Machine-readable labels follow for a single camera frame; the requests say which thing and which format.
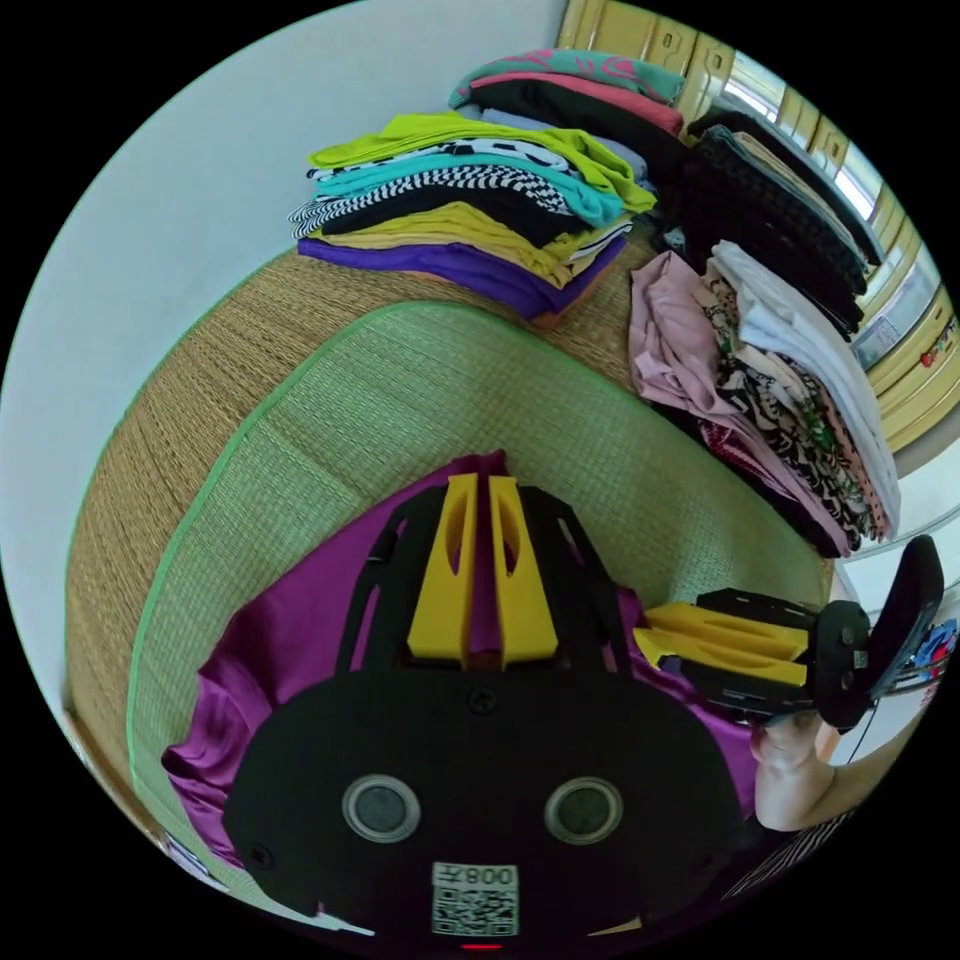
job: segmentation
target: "clothing pile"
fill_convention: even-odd
[[[870,384],[822,312],[729,240],[701,273],[666,251],[632,274],[640,395],[823,557],[897,532],[900,490]]]
[[[856,334],[869,264],[883,249],[833,180],[775,124],[729,94],[688,127],[665,245],[703,272],[720,240],[736,243],[804,294],[844,340]]]
[[[450,95],[464,116],[524,130],[583,130],[657,194],[689,151],[675,104],[685,80],[663,67],[593,50],[532,50],[468,74]]]
[[[458,84],[459,111],[398,116],[309,157],[314,196],[290,216],[298,250],[450,281],[553,326],[653,210],[656,165],[637,148],[681,147],[669,104],[682,85],[589,51],[487,64]]]

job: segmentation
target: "purple shirt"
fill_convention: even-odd
[[[626,237],[612,240],[586,270],[560,290],[523,267],[466,243],[409,244],[387,250],[358,250],[305,237],[297,241],[297,251],[303,256],[340,267],[432,273],[513,307],[524,320],[534,320],[542,313],[559,314],[568,309],[613,262],[626,243]]]
[[[223,828],[223,810],[247,745],[279,705],[333,676],[354,586],[393,510],[454,474],[478,473],[483,491],[484,477],[506,472],[503,451],[454,460],[348,524],[231,619],[200,668],[200,694],[187,739],[169,747],[162,758],[190,823],[222,860],[243,869]],[[619,599],[634,677],[687,704],[707,726],[726,758],[746,818],[753,812],[756,776],[750,728],[713,714],[686,680],[654,670],[633,642],[633,627],[643,622],[640,603],[632,591],[622,588]],[[365,646],[366,636],[361,633],[353,669]],[[478,504],[470,646],[471,650],[500,647],[488,497],[486,506],[482,497]],[[611,733],[622,735],[623,731]]]

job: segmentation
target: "woven mat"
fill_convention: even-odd
[[[652,256],[635,230],[586,303],[558,329],[532,332],[632,394],[624,349],[629,271]],[[417,299],[472,304],[520,324],[496,302],[452,284],[347,270],[290,251],[194,325],[114,430],[71,545],[66,647],[72,709],[127,786],[127,689],[137,625],[163,551],[211,467],[244,418],[330,336],[378,307]],[[827,565],[824,597],[830,576]]]
[[[164,554],[134,647],[137,794],[235,895],[269,905],[203,854],[160,766],[189,729],[197,669],[237,608],[317,543],[454,457],[501,447],[522,483],[573,506],[611,575],[648,605],[730,584],[821,597],[816,556],[777,513],[606,378],[476,308],[368,314],[230,439]]]

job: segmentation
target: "pink folded shirt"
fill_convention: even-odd
[[[595,100],[603,100],[615,107],[620,107],[632,113],[635,117],[648,120],[656,124],[667,133],[679,136],[683,129],[683,114],[673,107],[663,103],[656,103],[642,93],[632,90],[623,90],[620,87],[611,87],[609,84],[597,83],[596,80],[587,80],[584,77],[568,77],[563,73],[534,73],[519,70],[516,73],[501,73],[495,77],[482,77],[472,80],[471,87],[487,87],[494,83],[506,83],[508,80],[540,80],[552,83],[558,87],[565,87],[575,93],[583,93]]]

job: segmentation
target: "human arm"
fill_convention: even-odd
[[[917,714],[889,743],[846,766],[833,767],[816,753],[823,720],[803,714],[755,732],[759,761],[756,816],[769,830],[805,830],[859,806],[886,776],[923,715]]]

